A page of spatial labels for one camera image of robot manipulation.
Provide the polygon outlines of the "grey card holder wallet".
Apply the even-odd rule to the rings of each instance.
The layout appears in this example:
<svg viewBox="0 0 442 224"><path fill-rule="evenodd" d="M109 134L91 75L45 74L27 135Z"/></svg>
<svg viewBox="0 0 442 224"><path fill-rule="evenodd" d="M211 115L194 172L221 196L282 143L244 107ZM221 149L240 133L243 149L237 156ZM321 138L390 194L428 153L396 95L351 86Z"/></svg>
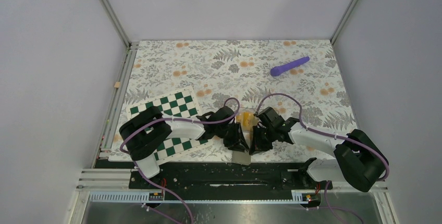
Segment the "grey card holder wallet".
<svg viewBox="0 0 442 224"><path fill-rule="evenodd" d="M251 164L251 155L248 152L233 151L231 162L248 166Z"/></svg>

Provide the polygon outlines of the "gold VIP card stack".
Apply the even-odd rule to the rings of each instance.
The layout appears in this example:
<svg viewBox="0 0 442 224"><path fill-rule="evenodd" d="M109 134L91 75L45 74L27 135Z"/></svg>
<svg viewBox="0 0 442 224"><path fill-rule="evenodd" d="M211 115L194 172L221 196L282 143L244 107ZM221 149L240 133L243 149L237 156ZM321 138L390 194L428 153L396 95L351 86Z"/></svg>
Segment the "gold VIP card stack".
<svg viewBox="0 0 442 224"><path fill-rule="evenodd" d="M245 111L236 117L237 123L241 124L243 129L249 129L256 124L256 118L252 112Z"/></svg>

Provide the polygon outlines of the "clear acrylic card box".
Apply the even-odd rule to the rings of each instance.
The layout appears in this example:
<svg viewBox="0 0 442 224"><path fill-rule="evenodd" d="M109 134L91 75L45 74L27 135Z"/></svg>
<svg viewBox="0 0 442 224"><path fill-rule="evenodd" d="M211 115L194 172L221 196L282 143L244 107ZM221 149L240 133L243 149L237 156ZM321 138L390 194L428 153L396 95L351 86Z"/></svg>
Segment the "clear acrylic card box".
<svg viewBox="0 0 442 224"><path fill-rule="evenodd" d="M255 113L255 108L240 107L235 122L241 125L243 132L252 132L254 126L260 125L260 119Z"/></svg>

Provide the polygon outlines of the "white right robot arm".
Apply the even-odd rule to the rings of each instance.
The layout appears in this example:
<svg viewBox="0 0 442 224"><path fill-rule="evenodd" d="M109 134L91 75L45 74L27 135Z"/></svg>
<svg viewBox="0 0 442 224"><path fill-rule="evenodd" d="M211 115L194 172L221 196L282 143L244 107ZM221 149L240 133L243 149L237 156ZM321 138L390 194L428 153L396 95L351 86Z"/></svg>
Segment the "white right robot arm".
<svg viewBox="0 0 442 224"><path fill-rule="evenodd" d="M273 108L256 114L260 124L253 129L251 151L268 151L273 142L312 147L332 159L311 158L299 174L300 184L311 189L321 181L346 181L361 192L368 192L385 175L388 160L367 136L354 129L345 136L304 126L300 119L284 119Z"/></svg>

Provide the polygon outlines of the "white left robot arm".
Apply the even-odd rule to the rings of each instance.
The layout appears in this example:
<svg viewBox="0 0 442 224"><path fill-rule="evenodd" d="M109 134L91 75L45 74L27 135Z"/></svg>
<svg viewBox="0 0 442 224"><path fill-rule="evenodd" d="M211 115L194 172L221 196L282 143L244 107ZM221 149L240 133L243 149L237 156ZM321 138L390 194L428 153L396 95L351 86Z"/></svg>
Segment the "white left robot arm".
<svg viewBox="0 0 442 224"><path fill-rule="evenodd" d="M200 141L216 136L229 150L247 150L249 147L241 124L234 119L236 114L228 106L223 106L216 112L183 118L166 116L159 107L152 106L119 128L124 140L121 149L127 150L142 175L142 182L149 188L155 188L160 185L162 175L154 152L166 140L184 138Z"/></svg>

